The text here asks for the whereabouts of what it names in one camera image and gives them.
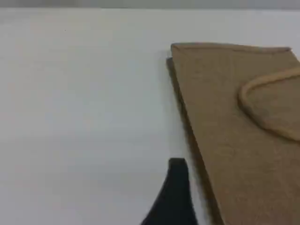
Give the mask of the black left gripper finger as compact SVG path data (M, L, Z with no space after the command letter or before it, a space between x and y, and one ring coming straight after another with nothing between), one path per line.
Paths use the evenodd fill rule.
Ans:
M164 183L142 225L197 225L191 198L188 165L170 158Z

